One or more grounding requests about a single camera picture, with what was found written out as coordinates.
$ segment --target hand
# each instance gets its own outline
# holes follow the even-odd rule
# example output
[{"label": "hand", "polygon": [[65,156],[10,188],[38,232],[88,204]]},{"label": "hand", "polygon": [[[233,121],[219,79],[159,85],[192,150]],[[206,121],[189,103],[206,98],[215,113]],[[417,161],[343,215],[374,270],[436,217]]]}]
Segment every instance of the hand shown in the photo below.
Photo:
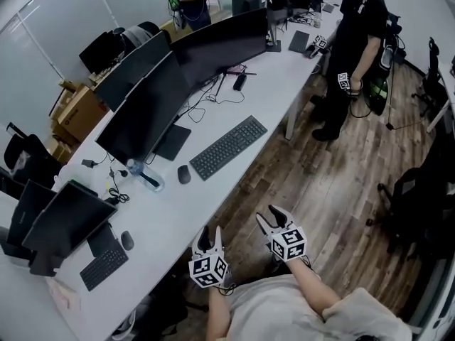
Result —
[{"label": "hand", "polygon": [[362,81],[359,80],[358,78],[351,77],[350,78],[351,91],[357,92],[357,91],[360,91],[361,88],[362,88]]}]

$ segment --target computer mouse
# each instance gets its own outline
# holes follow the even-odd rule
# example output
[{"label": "computer mouse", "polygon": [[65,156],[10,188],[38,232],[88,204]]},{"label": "computer mouse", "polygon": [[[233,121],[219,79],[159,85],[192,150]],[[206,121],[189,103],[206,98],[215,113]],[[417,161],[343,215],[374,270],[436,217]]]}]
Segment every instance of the computer mouse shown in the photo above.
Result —
[{"label": "computer mouse", "polygon": [[188,169],[187,165],[179,167],[177,170],[177,175],[178,175],[178,181],[183,185],[185,185],[186,183],[189,183],[191,180],[190,170]]},{"label": "computer mouse", "polygon": [[131,237],[131,234],[129,233],[129,231],[125,231],[121,235],[120,239],[122,240],[122,246],[124,247],[125,250],[129,251],[134,248],[134,240]]}]

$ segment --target cardboard box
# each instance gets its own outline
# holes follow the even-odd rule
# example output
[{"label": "cardboard box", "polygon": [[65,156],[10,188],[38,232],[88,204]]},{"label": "cardboard box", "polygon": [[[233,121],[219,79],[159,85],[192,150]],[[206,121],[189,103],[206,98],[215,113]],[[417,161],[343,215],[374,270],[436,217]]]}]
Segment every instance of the cardboard box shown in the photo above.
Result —
[{"label": "cardboard box", "polygon": [[58,85],[68,91],[71,91],[72,93],[74,93],[77,90],[77,87],[80,86],[80,84],[75,85],[68,80],[61,80]]},{"label": "cardboard box", "polygon": [[57,159],[60,163],[67,163],[75,150],[72,150],[69,145],[62,143],[54,138],[49,138],[45,143],[45,148],[51,156]]},{"label": "cardboard box", "polygon": [[76,146],[80,143],[73,135],[68,133],[67,130],[63,126],[61,126],[57,121],[52,121],[52,124],[50,125],[50,130],[52,131],[54,137],[56,136],[63,143],[66,143],[71,147]]},{"label": "cardboard box", "polygon": [[65,111],[66,107],[69,105],[73,99],[73,92],[63,89],[58,97],[57,103],[49,114],[49,117],[52,120],[57,120],[58,117]]},{"label": "cardboard box", "polygon": [[58,117],[58,123],[81,143],[105,116],[108,109],[95,96],[95,93],[83,86],[76,90],[73,99]]}]

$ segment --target person in blue shirt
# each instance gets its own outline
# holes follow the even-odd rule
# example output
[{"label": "person in blue shirt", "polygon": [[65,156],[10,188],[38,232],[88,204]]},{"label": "person in blue shirt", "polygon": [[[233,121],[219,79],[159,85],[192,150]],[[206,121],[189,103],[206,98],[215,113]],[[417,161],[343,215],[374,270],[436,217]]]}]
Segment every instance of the person in blue shirt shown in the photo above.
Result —
[{"label": "person in blue shirt", "polygon": [[206,0],[179,0],[183,18],[193,31],[209,26],[212,21]]}]

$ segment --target black shoe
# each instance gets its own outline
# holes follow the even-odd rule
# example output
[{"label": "black shoe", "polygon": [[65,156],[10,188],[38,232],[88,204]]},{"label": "black shoe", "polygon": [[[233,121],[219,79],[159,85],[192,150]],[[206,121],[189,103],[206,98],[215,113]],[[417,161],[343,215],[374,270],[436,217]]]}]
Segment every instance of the black shoe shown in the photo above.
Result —
[{"label": "black shoe", "polygon": [[336,140],[340,137],[340,133],[336,131],[330,131],[325,127],[322,129],[317,129],[312,132],[313,137],[317,141],[329,141],[329,140]]}]

